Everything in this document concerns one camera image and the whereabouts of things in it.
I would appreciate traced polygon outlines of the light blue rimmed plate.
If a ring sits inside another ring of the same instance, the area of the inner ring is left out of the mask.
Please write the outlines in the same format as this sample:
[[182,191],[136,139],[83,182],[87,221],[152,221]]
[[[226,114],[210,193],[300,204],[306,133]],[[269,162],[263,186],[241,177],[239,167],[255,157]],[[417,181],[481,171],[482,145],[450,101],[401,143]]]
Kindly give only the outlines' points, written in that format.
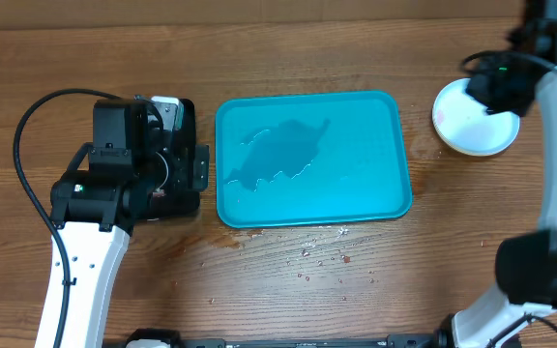
[[469,81],[455,80],[439,92],[432,107],[432,124],[438,136],[462,154],[497,155],[515,141],[520,119],[510,111],[487,114],[485,106],[466,93]]

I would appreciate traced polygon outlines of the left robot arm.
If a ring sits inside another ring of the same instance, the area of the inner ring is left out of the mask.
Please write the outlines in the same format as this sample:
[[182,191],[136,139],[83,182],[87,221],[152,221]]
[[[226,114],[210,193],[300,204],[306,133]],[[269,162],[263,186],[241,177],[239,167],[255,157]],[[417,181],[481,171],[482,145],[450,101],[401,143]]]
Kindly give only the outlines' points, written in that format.
[[50,193],[53,246],[38,347],[100,347],[114,280],[134,226],[187,217],[208,187],[192,101],[154,96],[96,101],[93,139]]

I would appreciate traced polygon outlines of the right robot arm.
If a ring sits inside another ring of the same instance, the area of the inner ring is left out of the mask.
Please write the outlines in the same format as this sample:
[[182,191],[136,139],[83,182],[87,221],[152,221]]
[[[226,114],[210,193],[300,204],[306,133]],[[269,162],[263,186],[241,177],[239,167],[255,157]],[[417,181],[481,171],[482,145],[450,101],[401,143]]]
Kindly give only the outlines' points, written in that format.
[[502,347],[523,328],[545,323],[557,312],[557,1],[524,5],[521,24],[506,50],[466,57],[475,68],[468,96],[489,115],[524,116],[537,103],[543,131],[543,196],[536,231],[509,238],[498,247],[495,282],[472,305],[452,315],[434,338],[436,347]]

